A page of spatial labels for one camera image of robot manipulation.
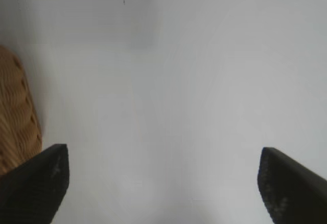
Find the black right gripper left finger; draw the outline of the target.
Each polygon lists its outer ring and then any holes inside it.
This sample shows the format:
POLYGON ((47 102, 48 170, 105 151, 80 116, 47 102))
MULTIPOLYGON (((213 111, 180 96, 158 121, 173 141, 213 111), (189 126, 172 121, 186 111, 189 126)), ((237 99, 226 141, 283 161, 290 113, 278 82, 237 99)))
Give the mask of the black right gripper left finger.
POLYGON ((1 223, 51 223, 68 187, 67 145, 52 145, 1 179, 1 223))

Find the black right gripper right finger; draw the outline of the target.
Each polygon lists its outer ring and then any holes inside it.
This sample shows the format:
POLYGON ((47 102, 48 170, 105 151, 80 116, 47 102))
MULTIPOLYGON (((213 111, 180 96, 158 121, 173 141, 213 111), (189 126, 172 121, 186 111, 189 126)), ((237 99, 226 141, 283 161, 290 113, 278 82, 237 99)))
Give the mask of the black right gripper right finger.
POLYGON ((278 149, 262 149, 257 183, 273 223, 326 223, 326 180, 278 149))

